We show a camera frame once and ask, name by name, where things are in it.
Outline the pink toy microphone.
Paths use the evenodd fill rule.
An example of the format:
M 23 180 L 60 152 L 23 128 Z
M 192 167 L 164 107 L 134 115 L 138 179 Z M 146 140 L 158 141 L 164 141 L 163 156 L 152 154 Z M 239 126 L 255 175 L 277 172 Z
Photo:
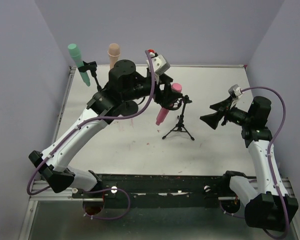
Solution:
M 172 91 L 180 93 L 182 91 L 182 85 L 179 83 L 173 83 L 171 86 Z M 167 108 L 162 107 L 156 117 L 155 124 L 159 126 L 167 117 L 169 110 Z

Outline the black tripod ring stand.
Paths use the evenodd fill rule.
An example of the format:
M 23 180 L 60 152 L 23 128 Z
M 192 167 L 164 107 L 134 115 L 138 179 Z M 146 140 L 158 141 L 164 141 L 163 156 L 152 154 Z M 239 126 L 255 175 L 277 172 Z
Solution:
M 172 128 L 166 135 L 164 135 L 161 139 L 165 140 L 167 138 L 167 136 L 173 132 L 176 133 L 187 133 L 188 136 L 190 137 L 190 139 L 192 141 L 195 140 L 195 138 L 189 133 L 189 131 L 186 129 L 185 124 L 184 124 L 184 116 L 185 116 L 185 109 L 186 109 L 186 105 L 192 103 L 193 101 L 190 100 L 188 95 L 185 95 L 182 98 L 182 110 L 181 110 L 181 114 L 177 116 L 178 122 L 176 123 L 176 125 L 174 126 L 174 128 Z

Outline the peach toy microphone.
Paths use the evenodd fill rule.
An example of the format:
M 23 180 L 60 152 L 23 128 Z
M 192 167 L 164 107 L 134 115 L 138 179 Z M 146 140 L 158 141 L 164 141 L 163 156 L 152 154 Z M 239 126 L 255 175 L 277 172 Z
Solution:
M 112 69 L 121 55 L 121 48 L 117 43 L 111 43 L 108 47 L 109 67 Z

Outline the black round-base clip stand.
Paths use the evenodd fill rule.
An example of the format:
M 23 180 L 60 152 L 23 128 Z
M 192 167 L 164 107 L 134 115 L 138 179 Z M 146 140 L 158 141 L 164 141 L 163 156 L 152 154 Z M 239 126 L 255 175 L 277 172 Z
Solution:
M 99 84 L 98 78 L 97 78 L 97 63 L 95 61 L 92 62 L 85 62 L 83 61 L 83 66 L 78 67 L 78 71 L 80 73 L 80 76 L 83 80 L 83 82 L 89 87 L 91 85 L 90 78 L 88 76 L 88 71 L 90 71 L 91 76 L 95 80 L 97 91 L 101 91 L 102 87 Z

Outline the green toy microphone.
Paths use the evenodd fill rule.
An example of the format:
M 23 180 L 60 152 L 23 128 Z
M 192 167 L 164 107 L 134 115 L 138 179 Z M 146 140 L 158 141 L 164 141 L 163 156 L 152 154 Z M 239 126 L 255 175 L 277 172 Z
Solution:
M 82 60 L 82 54 L 79 47 L 75 43 L 71 43 L 67 46 L 68 52 L 72 60 L 74 61 L 77 69 L 84 66 Z M 90 78 L 86 72 L 79 72 L 83 82 L 89 87 L 91 85 Z

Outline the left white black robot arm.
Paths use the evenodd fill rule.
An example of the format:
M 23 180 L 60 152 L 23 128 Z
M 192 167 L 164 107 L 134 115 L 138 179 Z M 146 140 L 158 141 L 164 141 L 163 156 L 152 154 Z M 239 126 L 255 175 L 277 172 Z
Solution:
M 141 114 L 135 109 L 127 115 L 127 103 L 147 97 L 162 109 L 174 110 L 174 104 L 183 97 L 182 86 L 173 83 L 165 73 L 156 73 L 153 68 L 158 65 L 154 60 L 149 62 L 147 75 L 142 76 L 131 60 L 117 61 L 108 72 L 104 88 L 93 95 L 76 122 L 51 146 L 30 153 L 30 161 L 55 193 L 69 187 L 87 192 L 100 190 L 99 179 L 93 171 L 70 168 L 69 164 L 94 135 L 114 120 Z

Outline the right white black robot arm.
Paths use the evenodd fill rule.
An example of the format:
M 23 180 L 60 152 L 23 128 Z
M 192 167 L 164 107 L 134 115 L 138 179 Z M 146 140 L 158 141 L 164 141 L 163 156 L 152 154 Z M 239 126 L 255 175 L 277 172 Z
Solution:
M 299 204 L 286 190 L 274 158 L 273 136 L 266 126 L 272 102 L 256 96 L 248 109 L 243 111 L 233 103 L 235 98 L 213 104 L 215 113 L 203 115 L 200 120 L 212 129 L 231 122 L 241 126 L 241 136 L 252 158 L 257 189 L 241 172 L 227 171 L 227 184 L 244 205 L 244 219 L 252 228 L 284 232 Z

